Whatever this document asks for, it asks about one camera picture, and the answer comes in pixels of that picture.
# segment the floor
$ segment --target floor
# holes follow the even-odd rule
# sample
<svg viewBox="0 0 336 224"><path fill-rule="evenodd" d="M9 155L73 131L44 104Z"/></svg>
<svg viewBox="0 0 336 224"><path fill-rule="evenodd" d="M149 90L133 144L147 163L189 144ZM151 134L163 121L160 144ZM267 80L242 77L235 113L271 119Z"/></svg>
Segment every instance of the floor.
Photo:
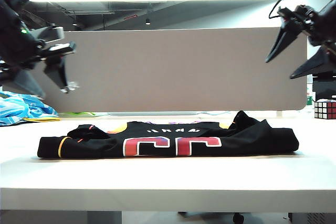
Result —
<svg viewBox="0 0 336 224"><path fill-rule="evenodd" d="M184 218L177 212L123 212L123 224L231 224L232 214L205 213ZM244 224L289 224L288 215L282 213L243 214Z"/></svg>
<svg viewBox="0 0 336 224"><path fill-rule="evenodd" d="M231 214L190 213L184 218L177 212L123 212L122 224L232 224ZM287 213L244 214L244 224L290 224ZM2 211L1 224L93 224L82 211ZM113 224L95 221L94 224Z"/></svg>

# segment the green object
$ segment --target green object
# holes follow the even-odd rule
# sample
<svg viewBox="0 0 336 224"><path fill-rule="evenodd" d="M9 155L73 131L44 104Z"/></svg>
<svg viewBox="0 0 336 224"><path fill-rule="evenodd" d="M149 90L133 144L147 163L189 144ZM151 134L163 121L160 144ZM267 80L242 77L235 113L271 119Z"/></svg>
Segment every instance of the green object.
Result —
<svg viewBox="0 0 336 224"><path fill-rule="evenodd" d="M313 105L313 97L307 97L307 105Z"/></svg>

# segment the blue towel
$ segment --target blue towel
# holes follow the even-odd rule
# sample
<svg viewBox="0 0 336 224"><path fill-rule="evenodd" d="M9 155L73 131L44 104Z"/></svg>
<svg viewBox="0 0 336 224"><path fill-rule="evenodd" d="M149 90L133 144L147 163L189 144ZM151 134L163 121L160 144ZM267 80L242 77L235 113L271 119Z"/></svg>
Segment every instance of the blue towel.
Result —
<svg viewBox="0 0 336 224"><path fill-rule="evenodd" d="M30 94L0 91L0 126L23 121L58 121L57 112Z"/></svg>

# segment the table surface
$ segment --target table surface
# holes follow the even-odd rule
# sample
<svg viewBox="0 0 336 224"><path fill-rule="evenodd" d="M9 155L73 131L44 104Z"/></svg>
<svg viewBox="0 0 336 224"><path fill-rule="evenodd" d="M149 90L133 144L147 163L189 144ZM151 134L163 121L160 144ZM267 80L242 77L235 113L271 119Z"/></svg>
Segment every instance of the table surface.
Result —
<svg viewBox="0 0 336 224"><path fill-rule="evenodd" d="M62 118L0 128L1 209L336 212L335 120L312 114L255 114L290 127L299 150L244 157L40 159L41 136L61 136L79 124L107 131L127 121L218 121L234 113Z"/></svg>

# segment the folded jersey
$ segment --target folded jersey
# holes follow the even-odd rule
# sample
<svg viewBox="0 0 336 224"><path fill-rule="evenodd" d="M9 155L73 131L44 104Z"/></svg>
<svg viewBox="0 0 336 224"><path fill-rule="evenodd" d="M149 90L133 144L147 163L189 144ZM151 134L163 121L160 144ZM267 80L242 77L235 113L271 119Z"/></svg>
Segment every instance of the folded jersey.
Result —
<svg viewBox="0 0 336 224"><path fill-rule="evenodd" d="M80 125L66 136L42 137L37 155L44 158L112 158L130 156L269 155L296 151L292 129L272 128L239 111L228 129L218 122L151 124L128 122L108 134Z"/></svg>

